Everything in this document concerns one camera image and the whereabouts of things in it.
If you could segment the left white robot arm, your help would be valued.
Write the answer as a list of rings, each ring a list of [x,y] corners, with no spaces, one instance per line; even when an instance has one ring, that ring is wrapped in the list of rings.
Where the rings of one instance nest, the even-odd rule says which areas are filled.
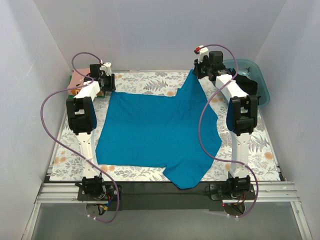
[[[93,167],[93,164],[98,164],[94,148],[97,117],[93,101],[97,96],[116,90],[111,66],[110,62],[106,62],[74,70],[68,85],[72,98],[66,100],[68,125],[75,134],[80,154],[85,157],[82,180],[77,186],[95,200],[104,199],[107,190],[102,173]]]

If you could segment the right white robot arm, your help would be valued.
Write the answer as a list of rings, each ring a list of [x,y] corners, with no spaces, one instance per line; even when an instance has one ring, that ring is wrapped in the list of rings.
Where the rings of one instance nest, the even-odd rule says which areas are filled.
[[[198,79],[208,77],[228,103],[226,126],[232,140],[230,169],[227,180],[211,185],[210,193],[214,200],[245,197],[246,193],[252,192],[249,143],[258,123],[258,97],[248,94],[238,85],[238,71],[225,67],[221,51],[199,46],[194,52],[198,58],[194,61],[193,74]]]

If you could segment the blue t shirt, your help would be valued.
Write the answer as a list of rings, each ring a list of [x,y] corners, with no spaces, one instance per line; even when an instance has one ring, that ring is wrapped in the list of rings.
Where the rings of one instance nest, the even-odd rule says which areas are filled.
[[[95,150],[97,162],[163,168],[178,188],[193,188],[221,147],[217,120],[193,73],[175,96],[113,92]]]

